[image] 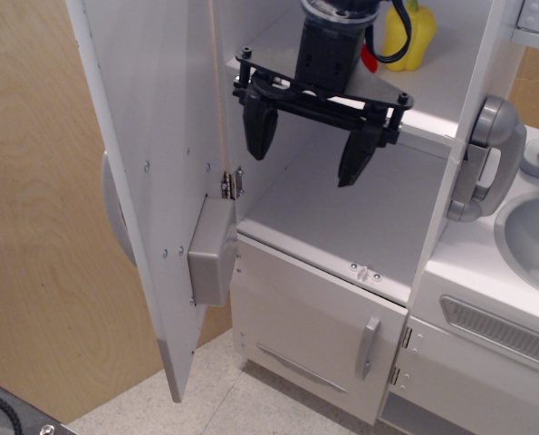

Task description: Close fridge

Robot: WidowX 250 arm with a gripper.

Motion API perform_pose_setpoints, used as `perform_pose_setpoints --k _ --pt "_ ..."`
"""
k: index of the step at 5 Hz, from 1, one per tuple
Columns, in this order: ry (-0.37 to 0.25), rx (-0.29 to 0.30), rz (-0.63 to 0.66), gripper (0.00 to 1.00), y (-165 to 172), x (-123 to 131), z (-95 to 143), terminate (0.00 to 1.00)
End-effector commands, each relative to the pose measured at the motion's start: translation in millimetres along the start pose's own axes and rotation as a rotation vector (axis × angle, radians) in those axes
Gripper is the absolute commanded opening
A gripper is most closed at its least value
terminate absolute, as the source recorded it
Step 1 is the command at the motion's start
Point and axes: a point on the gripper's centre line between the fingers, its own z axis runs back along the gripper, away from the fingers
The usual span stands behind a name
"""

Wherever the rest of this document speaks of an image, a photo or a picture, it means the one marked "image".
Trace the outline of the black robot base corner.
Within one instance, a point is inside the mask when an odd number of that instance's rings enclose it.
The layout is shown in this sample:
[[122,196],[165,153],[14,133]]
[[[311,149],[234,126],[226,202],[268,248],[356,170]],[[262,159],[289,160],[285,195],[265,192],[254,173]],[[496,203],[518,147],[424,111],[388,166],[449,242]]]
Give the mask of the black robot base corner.
[[75,434],[50,415],[0,387],[0,434]]

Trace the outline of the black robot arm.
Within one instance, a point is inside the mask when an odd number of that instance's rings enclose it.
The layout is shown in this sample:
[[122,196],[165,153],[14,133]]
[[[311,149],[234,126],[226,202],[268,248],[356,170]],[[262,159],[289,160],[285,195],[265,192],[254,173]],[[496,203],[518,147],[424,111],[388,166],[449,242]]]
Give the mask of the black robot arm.
[[413,97],[370,72],[353,85],[363,50],[372,52],[377,1],[304,1],[303,32],[295,63],[280,51],[236,53],[239,76],[233,94],[243,106],[248,152],[263,160],[279,111],[318,121],[350,133],[338,168],[339,184],[353,185],[374,152],[396,143]]

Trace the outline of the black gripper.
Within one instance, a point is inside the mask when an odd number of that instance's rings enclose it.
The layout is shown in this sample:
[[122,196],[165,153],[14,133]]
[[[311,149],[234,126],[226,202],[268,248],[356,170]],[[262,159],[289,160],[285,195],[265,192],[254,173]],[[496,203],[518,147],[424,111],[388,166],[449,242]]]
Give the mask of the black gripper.
[[279,111],[350,131],[338,168],[338,187],[355,184],[378,146],[396,143],[407,93],[366,72],[351,79],[364,43],[373,48],[376,7],[306,7],[301,41],[293,49],[242,47],[233,94],[243,105],[248,152],[263,160]]

